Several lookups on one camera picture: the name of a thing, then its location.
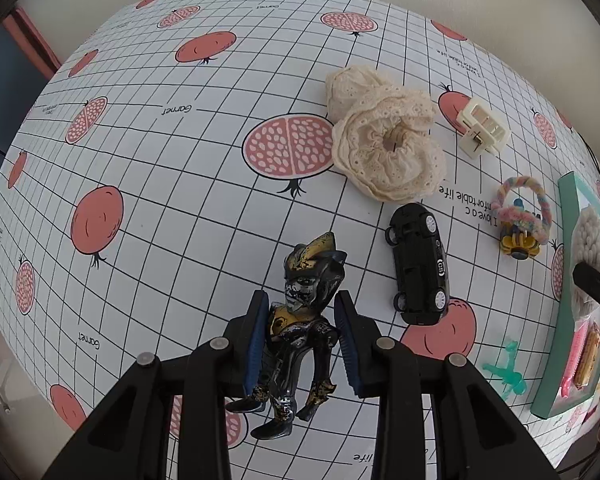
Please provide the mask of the bag of cotton swabs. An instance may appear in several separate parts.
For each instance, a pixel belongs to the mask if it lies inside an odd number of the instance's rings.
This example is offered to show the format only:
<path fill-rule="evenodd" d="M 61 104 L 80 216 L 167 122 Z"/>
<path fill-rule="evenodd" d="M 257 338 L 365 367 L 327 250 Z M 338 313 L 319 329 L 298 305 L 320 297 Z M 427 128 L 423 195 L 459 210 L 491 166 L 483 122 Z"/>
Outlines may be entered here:
<path fill-rule="evenodd" d="M 600 272 L 600 215 L 590 205 L 580 211 L 576 226 L 571 235 L 572 269 L 586 263 Z M 572 278 L 571 310 L 576 321 L 588 318 L 596 309 L 597 302 Z"/>

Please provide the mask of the black gold action figure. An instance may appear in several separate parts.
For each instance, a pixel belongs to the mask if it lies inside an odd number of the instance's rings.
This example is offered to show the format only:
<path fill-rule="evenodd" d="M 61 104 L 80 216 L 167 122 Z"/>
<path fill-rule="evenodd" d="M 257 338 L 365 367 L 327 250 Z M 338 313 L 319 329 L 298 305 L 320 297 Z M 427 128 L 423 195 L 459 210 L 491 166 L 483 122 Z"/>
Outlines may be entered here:
<path fill-rule="evenodd" d="M 285 300 L 268 308 L 260 374 L 248 396 L 226 404 L 231 413 L 260 413 L 272 418 L 251 430 L 256 440 L 275 440 L 292 433 L 294 420 L 312 420 L 335 392 L 330 380 L 332 348 L 339 333 L 323 312 L 336 295 L 348 254 L 336 246 L 333 232 L 298 244 L 284 261 Z M 302 361 L 313 354 L 311 388 L 302 408 L 296 390 Z"/>

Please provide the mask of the black toy car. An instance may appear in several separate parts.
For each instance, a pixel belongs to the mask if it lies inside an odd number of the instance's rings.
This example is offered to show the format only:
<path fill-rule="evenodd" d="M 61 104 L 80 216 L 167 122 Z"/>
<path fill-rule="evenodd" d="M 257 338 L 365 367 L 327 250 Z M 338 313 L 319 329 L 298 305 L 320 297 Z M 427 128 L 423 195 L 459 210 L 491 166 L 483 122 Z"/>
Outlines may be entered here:
<path fill-rule="evenodd" d="M 396 294 L 392 303 L 410 325 L 433 326 L 448 313 L 449 271 L 434 215 L 422 204 L 399 207 L 385 240 L 392 248 Z"/>

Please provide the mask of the cream lace scrunchie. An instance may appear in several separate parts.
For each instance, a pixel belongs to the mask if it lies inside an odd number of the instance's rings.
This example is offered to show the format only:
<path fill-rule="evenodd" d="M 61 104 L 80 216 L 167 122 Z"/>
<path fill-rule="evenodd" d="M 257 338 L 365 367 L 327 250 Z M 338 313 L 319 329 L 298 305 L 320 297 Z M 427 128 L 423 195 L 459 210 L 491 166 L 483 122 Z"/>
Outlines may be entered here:
<path fill-rule="evenodd" d="M 446 166 L 429 133 L 436 117 L 429 93 L 364 65 L 328 74 L 325 87 L 332 162 L 363 194 L 406 204 L 437 191 Z"/>

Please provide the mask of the cream plastic hair claw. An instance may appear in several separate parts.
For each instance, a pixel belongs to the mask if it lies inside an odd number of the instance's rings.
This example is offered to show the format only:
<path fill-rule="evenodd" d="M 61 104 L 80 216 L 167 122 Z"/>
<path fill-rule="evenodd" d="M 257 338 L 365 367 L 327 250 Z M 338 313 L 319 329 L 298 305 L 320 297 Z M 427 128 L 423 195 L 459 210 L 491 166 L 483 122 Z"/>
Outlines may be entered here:
<path fill-rule="evenodd" d="M 483 153 L 498 156 L 510 137 L 505 120 L 480 98 L 471 98 L 457 113 L 456 121 L 462 126 L 460 148 L 471 158 Z"/>

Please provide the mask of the red gold snack packet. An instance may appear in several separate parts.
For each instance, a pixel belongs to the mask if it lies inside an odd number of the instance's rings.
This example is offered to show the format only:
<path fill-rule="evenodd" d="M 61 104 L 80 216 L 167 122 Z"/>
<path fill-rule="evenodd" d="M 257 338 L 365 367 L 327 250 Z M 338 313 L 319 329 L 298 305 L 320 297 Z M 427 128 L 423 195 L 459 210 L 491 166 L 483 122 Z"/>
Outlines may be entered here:
<path fill-rule="evenodd" d="M 593 322 L 588 326 L 585 344 L 581 353 L 580 361 L 573 377 L 573 385 L 581 390 L 586 387 L 593 375 L 595 362 L 600 350 L 600 326 Z"/>

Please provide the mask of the pink hair roller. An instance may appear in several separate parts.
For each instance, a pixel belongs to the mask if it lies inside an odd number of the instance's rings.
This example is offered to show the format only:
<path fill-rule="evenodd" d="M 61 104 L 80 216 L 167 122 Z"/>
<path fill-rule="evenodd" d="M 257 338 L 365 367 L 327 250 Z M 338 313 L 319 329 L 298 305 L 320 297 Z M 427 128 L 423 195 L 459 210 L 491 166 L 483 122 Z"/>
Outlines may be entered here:
<path fill-rule="evenodd" d="M 562 380 L 560 381 L 559 392 L 562 398 L 568 398 L 569 396 L 573 378 L 576 374 L 584 349 L 586 336 L 588 336 L 588 320 L 577 322 L 576 330 L 574 331 L 571 341 L 571 347 L 569 350 L 564 374 L 562 374 Z"/>

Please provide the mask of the teal cardboard box lid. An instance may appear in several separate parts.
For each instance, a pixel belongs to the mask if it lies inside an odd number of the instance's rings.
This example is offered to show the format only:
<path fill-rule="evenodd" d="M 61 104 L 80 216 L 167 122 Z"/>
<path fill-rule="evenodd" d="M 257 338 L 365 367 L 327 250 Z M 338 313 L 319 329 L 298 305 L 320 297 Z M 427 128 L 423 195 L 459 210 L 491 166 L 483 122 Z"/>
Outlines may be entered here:
<path fill-rule="evenodd" d="M 564 262 L 562 263 L 562 298 L 557 317 L 550 357 L 540 383 L 538 392 L 531 407 L 531 413 L 539 418 L 551 418 L 574 408 L 593 395 L 593 390 L 600 378 L 600 350 L 598 350 L 593 375 L 590 383 L 578 390 L 572 382 L 568 398 L 560 396 L 560 381 L 564 374 L 576 321 L 571 310 L 572 299 L 572 259 L 571 235 L 579 218 L 580 211 L 592 205 L 600 215 L 600 199 L 575 172 L 571 171 L 558 180 L 560 200 L 562 201 L 562 246 L 564 246 Z M 600 326 L 600 305 L 588 318 L 588 326 L 596 322 Z"/>

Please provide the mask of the green plastic toy figure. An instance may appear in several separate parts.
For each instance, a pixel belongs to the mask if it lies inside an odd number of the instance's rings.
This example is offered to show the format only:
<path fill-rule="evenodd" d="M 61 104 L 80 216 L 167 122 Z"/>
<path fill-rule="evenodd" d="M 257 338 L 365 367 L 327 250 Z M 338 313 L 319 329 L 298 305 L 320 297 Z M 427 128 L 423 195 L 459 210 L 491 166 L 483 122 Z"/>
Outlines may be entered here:
<path fill-rule="evenodd" d="M 504 367 L 491 363 L 482 364 L 483 370 L 500 378 L 503 385 L 500 396 L 503 400 L 507 400 L 511 394 L 521 396 L 527 391 L 527 384 L 524 380 L 524 376 L 515 370 L 518 348 L 519 342 L 514 340 L 509 341 L 504 346 L 504 351 L 507 354 L 507 362 Z"/>

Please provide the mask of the pomegranate grid tablecloth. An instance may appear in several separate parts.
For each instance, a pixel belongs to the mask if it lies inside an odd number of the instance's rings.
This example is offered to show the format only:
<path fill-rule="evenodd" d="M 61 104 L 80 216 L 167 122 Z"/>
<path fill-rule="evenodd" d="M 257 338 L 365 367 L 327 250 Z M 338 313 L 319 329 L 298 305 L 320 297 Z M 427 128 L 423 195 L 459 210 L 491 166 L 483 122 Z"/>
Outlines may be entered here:
<path fill-rule="evenodd" d="M 450 319 L 412 330 L 384 229 L 393 208 L 328 159 L 325 79 L 367 65 L 426 91 L 446 158 L 426 199 L 449 254 Z M 505 120 L 498 156 L 460 148 L 457 113 L 480 98 Z M 560 206 L 558 180 L 600 166 L 565 117 L 494 54 L 378 0 L 143 0 L 81 44 L 29 110 L 0 170 L 0 330 L 42 398 L 28 437 L 59 450 L 144 351 L 181 356 L 218 336 L 255 289 L 283 297 L 283 261 L 326 231 L 348 254 L 347 289 L 380 330 L 412 346 L 515 370 L 508 404 L 553 464 L 585 408 L 531 405 L 559 311 L 562 220 L 535 258 L 498 247 L 490 201 L 528 174 Z"/>

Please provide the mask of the pink door frame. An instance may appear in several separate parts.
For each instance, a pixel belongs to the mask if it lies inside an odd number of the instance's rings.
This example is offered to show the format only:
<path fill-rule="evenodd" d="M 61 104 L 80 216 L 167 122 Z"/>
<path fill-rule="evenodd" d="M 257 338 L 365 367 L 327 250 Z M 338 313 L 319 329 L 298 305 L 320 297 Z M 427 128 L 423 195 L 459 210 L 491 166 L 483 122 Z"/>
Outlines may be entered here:
<path fill-rule="evenodd" d="M 60 69 L 61 62 L 28 14 L 20 6 L 15 6 L 2 25 L 32 65 L 46 80 L 51 80 Z"/>

